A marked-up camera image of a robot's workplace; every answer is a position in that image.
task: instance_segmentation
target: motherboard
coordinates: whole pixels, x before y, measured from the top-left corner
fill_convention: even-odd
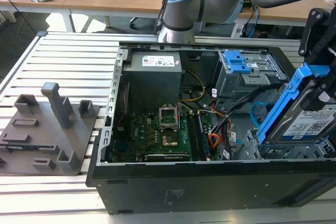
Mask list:
[[[174,123],[177,128],[162,124]],[[167,162],[204,160],[209,156],[208,131],[212,128],[208,113],[133,113],[128,126],[114,130],[114,162]]]

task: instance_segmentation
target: power supply label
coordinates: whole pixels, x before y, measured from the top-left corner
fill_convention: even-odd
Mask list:
[[[174,56],[145,55],[142,57],[142,66],[143,67],[175,67]]]
[[[319,111],[302,111],[283,134],[287,139],[313,138],[333,120],[336,104],[325,105]]]

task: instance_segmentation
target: blue cable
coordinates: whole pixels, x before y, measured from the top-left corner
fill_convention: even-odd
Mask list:
[[[259,9],[258,9],[255,5],[253,5],[253,8],[254,8],[254,10],[256,11],[256,21],[255,21],[255,23],[254,23],[254,27],[253,27],[253,29],[250,31],[250,34],[248,35],[249,38],[253,35],[254,30],[256,29],[258,20],[259,20]]]
[[[266,106],[266,103],[256,102],[252,105],[252,107],[250,109],[250,117],[251,117],[252,122],[254,123],[255,126],[260,127],[260,124],[258,123],[257,119],[254,117],[254,108],[255,108],[256,105]]]

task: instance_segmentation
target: slotted aluminum table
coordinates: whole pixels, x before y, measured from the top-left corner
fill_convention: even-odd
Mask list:
[[[6,127],[16,112],[14,102],[20,94],[33,94],[39,101],[46,100],[40,92],[46,81],[58,82],[61,87],[59,93],[67,95],[71,102],[90,99],[100,106],[80,175],[0,176],[1,224],[336,223],[335,189],[302,208],[109,216],[97,191],[94,188],[87,188],[85,180],[92,144],[102,127],[102,117],[120,41],[155,41],[155,37],[48,33],[33,40],[0,84],[0,131]],[[297,54],[299,41],[296,40],[197,37],[196,42],[275,46],[284,51],[295,67],[303,61]]]

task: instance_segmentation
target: green circuit board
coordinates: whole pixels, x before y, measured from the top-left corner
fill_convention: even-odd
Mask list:
[[[180,113],[178,116],[179,129],[160,130],[159,113],[133,113],[127,129],[128,136],[117,139],[113,151],[114,162],[134,162],[137,154],[188,154],[192,161],[190,139],[187,127],[187,114]],[[166,115],[164,122],[175,121],[174,114]],[[211,126],[208,114],[202,114],[204,130],[207,132]]]

